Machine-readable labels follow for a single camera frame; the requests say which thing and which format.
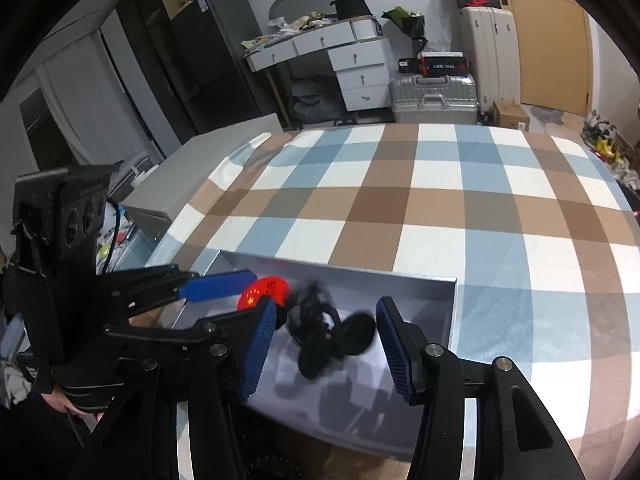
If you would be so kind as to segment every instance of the silver suitcase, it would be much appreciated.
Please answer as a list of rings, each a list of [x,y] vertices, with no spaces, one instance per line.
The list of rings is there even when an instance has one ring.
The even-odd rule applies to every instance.
[[[478,97],[471,76],[408,75],[389,83],[396,123],[476,124]]]

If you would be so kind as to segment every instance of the label on box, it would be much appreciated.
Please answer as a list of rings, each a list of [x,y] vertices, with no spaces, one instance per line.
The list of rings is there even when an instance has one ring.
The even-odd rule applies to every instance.
[[[209,6],[207,5],[206,0],[198,0],[198,5],[200,6],[200,12],[205,12],[209,10]]]

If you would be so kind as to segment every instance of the refrigerator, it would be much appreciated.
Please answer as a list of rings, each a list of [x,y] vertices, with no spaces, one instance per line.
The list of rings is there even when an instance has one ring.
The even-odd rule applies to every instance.
[[[189,98],[199,130],[277,112],[263,73],[252,73],[242,41],[261,35],[248,0],[193,0],[171,21],[196,82]]]

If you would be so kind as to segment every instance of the black box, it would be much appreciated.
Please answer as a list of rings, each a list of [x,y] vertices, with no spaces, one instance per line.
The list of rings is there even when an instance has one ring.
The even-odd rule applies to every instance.
[[[444,75],[469,75],[469,63],[464,56],[433,56],[423,57],[418,61],[426,67],[428,77],[442,77]]]
[[[422,74],[425,77],[445,75],[469,75],[469,63],[464,56],[431,56],[398,59],[398,72],[401,74]]]
[[[494,7],[495,9],[501,9],[502,5],[500,0],[458,0],[458,7],[460,9],[465,7]]]

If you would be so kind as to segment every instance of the desk drawer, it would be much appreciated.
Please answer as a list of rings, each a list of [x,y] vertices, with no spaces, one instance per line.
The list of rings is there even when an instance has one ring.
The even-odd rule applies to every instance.
[[[383,38],[382,40],[372,40],[334,48],[329,51],[331,66],[337,72],[338,70],[356,68],[358,66],[388,63],[389,61],[385,56],[388,42],[387,38]]]
[[[367,86],[388,85],[389,70],[386,65],[363,66],[336,72],[342,90],[364,88]]]
[[[331,46],[353,43],[353,41],[356,39],[351,29],[351,23],[348,22],[321,27],[319,30],[305,32],[293,38],[299,56]]]
[[[391,106],[388,85],[345,90],[342,92],[342,97],[347,110],[350,112]]]
[[[292,40],[276,43],[264,50],[251,54],[246,58],[252,72],[257,72],[271,65],[281,63],[292,57],[296,57],[298,51]]]

